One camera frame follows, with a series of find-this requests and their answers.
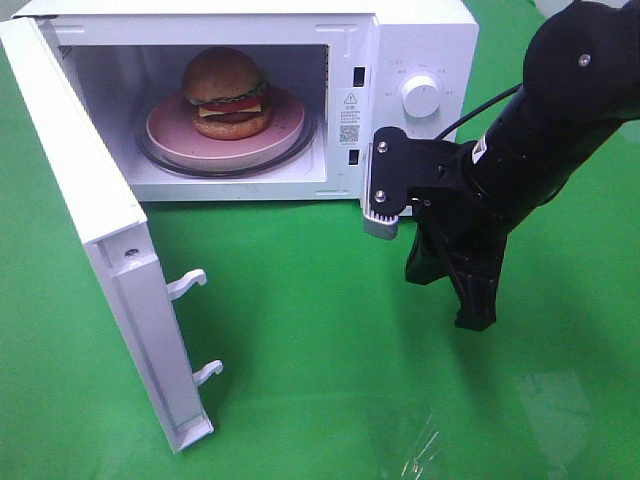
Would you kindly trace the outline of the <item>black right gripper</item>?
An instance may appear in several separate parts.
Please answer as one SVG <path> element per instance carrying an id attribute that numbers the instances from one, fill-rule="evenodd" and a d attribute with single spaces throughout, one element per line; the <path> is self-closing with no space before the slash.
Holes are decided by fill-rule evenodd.
<path id="1" fill-rule="evenodd" d="M 418 224 L 405 275 L 426 285 L 448 276 L 460 302 L 455 326 L 496 322 L 507 237 L 565 183 L 565 155 L 535 142 L 488 147 L 411 140 L 407 196 Z"/>

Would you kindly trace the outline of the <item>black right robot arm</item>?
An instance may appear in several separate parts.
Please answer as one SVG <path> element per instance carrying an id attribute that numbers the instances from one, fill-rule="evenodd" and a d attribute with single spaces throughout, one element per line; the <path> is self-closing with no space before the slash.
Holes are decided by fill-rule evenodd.
<path id="1" fill-rule="evenodd" d="M 460 301 L 456 326 L 488 328 L 509 233 L 638 116 L 638 3 L 575 1 L 551 16 L 488 130 L 438 162 L 432 180 L 410 186 L 417 231 L 406 279 L 448 277 Z"/>

